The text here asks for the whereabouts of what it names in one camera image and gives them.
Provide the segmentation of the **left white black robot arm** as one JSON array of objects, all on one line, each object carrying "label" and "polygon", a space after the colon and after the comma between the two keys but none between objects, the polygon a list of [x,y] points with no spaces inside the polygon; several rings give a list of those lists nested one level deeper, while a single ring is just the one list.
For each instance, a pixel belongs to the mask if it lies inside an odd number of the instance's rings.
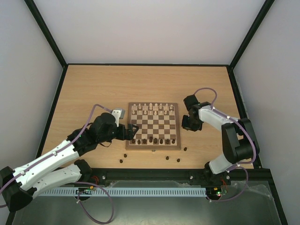
[{"label": "left white black robot arm", "polygon": [[57,147],[35,160],[12,169],[6,166],[0,171],[0,193],[3,207],[16,212],[27,206],[34,198],[49,189],[90,178],[91,168],[79,158],[95,150],[104,142],[112,140],[131,141],[139,127],[120,124],[120,112],[104,112],[93,122],[68,135]]}]

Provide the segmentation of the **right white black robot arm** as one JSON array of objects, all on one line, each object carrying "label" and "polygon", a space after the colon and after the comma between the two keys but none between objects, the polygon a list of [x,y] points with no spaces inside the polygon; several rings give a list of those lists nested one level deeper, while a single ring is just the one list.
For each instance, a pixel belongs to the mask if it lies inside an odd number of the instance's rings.
[{"label": "right white black robot arm", "polygon": [[241,165],[246,159],[254,160],[259,154],[257,138],[249,119],[237,119],[222,113],[209,102],[200,103],[195,95],[183,100],[188,115],[182,118],[182,128],[190,131],[202,130],[208,123],[221,132],[222,154],[205,164],[202,178],[208,184]]}]

